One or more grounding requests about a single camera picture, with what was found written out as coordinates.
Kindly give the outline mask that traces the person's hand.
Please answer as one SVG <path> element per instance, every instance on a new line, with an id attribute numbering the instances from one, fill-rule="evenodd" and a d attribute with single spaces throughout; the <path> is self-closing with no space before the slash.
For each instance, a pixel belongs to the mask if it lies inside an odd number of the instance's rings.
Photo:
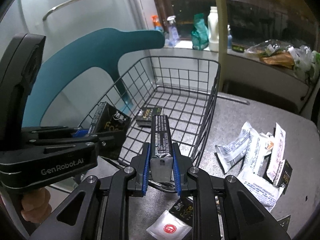
<path id="1" fill-rule="evenodd" d="M 41 188 L 32 193 L 25 194 L 22 199 L 21 215 L 27 222 L 41 224 L 52 212 L 49 204 L 50 193 L 46 188 Z"/>

